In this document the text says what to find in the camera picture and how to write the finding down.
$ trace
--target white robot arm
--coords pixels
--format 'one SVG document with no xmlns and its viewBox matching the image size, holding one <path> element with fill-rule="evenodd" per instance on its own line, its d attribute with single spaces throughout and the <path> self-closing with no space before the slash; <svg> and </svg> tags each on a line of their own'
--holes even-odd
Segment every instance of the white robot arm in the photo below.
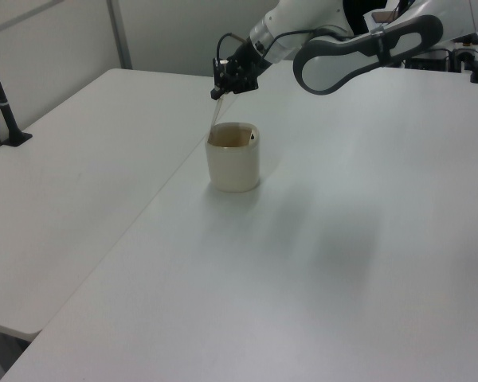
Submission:
<svg viewBox="0 0 478 382">
<path fill-rule="evenodd" d="M 386 28 L 358 37 L 351 36 L 343 0 L 280 0 L 234 55 L 214 59 L 211 96 L 258 88 L 262 72 L 301 46 L 294 60 L 296 79 L 307 91 L 325 95 L 364 72 L 476 31 L 478 0 L 416 0 Z"/>
</svg>

